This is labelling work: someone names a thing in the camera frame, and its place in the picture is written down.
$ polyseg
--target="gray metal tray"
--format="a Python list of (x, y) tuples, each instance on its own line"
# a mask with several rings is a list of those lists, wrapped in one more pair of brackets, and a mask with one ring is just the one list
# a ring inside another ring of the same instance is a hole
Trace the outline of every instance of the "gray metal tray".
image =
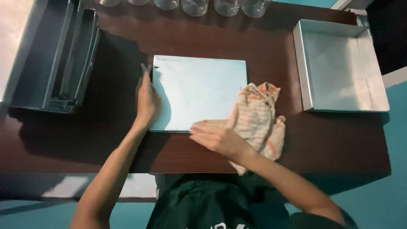
[(303, 110), (389, 110), (367, 27), (301, 19), (293, 33)]

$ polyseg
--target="glass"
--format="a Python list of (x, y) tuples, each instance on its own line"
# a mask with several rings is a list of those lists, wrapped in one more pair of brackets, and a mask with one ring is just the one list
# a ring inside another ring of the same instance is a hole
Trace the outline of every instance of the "glass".
[(239, 12), (239, 0), (215, 0), (216, 11), (223, 16), (230, 17)]
[(171, 10), (179, 5), (179, 0), (154, 0), (154, 5), (162, 10)]
[(271, 0), (244, 0), (242, 11), (251, 18), (259, 18), (264, 15)]
[(119, 4), (120, 0), (95, 0), (95, 2), (101, 4), (104, 7), (112, 7)]
[(149, 0), (126, 0), (126, 1), (135, 6), (142, 6), (149, 2)]
[(194, 17), (204, 15), (208, 10), (208, 4), (209, 0), (181, 0), (184, 12)]

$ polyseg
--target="orange striped rag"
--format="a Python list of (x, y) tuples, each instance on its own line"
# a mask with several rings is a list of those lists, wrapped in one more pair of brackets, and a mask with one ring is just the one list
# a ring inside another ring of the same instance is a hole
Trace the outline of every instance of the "orange striped rag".
[[(227, 120), (202, 120), (197, 124), (226, 126), (244, 138), (257, 152), (271, 160), (281, 156), (284, 145), (285, 117), (275, 118), (274, 104), (280, 88), (271, 83), (263, 83), (259, 87), (247, 85), (234, 105)], [(230, 162), (239, 175), (246, 169)]]

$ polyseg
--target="wooden table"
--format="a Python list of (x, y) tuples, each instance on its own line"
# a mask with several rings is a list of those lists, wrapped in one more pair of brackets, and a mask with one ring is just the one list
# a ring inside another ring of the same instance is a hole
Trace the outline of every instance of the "wooden table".
[[(180, 8), (161, 11), (151, 4), (122, 2), (96, 9), (105, 32), (83, 106), (74, 115), (10, 110), (0, 127), (0, 172), (98, 172), (135, 117), (140, 62), (174, 55), (245, 60), (248, 82), (281, 87), (276, 109), (286, 116), (287, 130), (278, 162), (289, 169), (302, 174), (390, 173), (380, 114), (302, 111), (292, 28), (302, 18), (355, 24), (354, 14), (278, 2), (259, 19), (241, 11), (226, 18), (213, 4), (197, 18)], [(148, 133), (130, 172), (234, 170), (188, 134)]]

